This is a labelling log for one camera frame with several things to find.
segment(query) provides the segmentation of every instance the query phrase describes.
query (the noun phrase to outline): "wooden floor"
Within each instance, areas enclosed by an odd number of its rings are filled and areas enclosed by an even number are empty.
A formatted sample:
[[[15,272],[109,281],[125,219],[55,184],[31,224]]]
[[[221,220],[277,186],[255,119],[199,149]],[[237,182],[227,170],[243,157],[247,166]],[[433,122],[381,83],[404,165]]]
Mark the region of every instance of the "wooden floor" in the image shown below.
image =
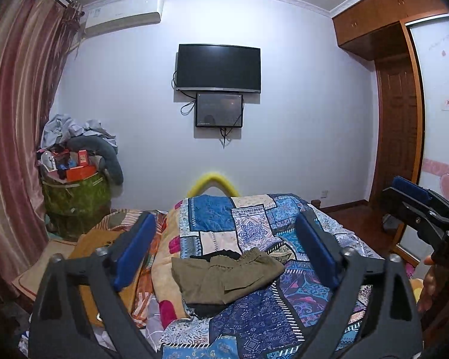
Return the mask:
[[[359,205],[342,211],[330,212],[328,215],[342,224],[344,228],[357,234],[382,257],[385,258],[389,255],[393,236],[381,228],[382,212],[373,210],[366,205]]]

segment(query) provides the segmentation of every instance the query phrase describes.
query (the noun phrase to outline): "red box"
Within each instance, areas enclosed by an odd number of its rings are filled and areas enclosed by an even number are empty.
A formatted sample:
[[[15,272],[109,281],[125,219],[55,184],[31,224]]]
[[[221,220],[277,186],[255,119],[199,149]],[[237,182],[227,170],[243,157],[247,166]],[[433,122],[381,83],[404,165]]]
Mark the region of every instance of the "red box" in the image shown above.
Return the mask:
[[[66,171],[67,182],[81,181],[97,172],[95,166],[77,166]]]
[[[88,151],[80,150],[78,151],[78,165],[79,166],[89,166],[90,162],[88,161]]]

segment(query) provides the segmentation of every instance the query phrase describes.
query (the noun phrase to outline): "blue rubber pad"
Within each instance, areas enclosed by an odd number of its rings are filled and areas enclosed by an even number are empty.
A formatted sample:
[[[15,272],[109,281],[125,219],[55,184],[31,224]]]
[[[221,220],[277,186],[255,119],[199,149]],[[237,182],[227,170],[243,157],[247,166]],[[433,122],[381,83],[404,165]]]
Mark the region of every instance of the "blue rubber pad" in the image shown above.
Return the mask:
[[[141,261],[148,252],[156,231],[157,226],[154,215],[148,214],[138,233],[117,262],[116,277],[113,281],[113,288],[116,291],[121,291],[132,283]]]
[[[431,202],[431,197],[427,190],[422,187],[408,181],[402,177],[395,177],[391,185],[392,188],[407,194],[409,197],[419,201],[424,205],[429,205]]]
[[[332,237],[332,239],[329,237],[328,242],[334,241],[336,243],[331,243],[334,252],[340,249],[335,237],[325,232],[320,226],[310,224],[303,213],[298,214],[296,217],[295,230],[296,236],[321,283],[329,287],[329,289],[336,289],[341,282],[341,265],[336,261],[316,232],[322,231],[321,236]]]

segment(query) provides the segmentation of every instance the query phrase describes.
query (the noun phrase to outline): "pink striped curtain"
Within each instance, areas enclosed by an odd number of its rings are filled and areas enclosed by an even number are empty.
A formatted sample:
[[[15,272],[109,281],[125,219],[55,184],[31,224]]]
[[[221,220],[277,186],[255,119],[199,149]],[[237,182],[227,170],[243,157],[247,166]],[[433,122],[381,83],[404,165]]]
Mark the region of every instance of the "pink striped curtain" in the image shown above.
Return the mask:
[[[0,274],[8,283],[48,242],[35,151],[78,29],[76,7],[8,0],[0,11]]]

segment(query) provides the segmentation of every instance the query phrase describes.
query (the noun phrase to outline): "monitor screen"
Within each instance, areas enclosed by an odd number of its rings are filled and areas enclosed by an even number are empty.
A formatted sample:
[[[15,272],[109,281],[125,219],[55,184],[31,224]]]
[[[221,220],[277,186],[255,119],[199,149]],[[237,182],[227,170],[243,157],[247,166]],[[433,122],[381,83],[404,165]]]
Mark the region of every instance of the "monitor screen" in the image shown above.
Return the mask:
[[[180,44],[177,90],[261,93],[261,50],[213,44]]]
[[[243,126],[243,96],[229,93],[198,93],[195,104],[197,127]]]

